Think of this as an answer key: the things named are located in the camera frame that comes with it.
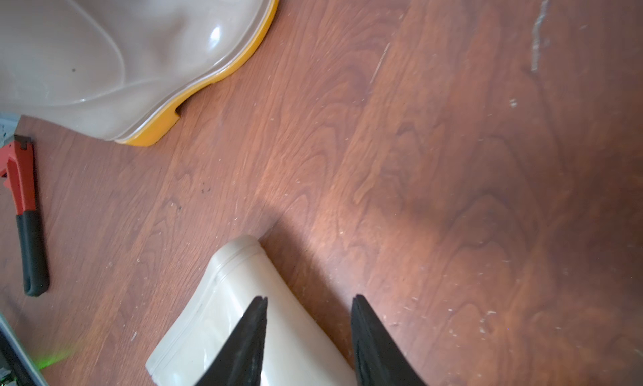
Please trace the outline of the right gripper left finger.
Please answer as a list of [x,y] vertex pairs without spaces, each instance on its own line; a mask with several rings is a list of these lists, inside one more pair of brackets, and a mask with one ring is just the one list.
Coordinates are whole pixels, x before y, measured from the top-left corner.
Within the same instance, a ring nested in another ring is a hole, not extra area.
[[266,297],[255,297],[251,301],[197,386],[261,384],[267,307]]

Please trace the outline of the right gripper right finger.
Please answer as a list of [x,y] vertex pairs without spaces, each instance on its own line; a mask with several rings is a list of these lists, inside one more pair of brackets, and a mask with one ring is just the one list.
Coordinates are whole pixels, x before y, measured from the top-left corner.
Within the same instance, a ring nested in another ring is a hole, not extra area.
[[364,295],[353,299],[351,332],[358,385],[426,386]]

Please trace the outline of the beige rain boot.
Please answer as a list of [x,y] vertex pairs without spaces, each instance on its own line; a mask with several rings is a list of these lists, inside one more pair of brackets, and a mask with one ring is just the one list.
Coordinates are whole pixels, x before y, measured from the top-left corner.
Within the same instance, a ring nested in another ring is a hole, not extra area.
[[212,256],[146,363],[157,385],[354,385],[344,357],[256,238]]
[[279,0],[1,0],[1,110],[146,147],[254,54]]

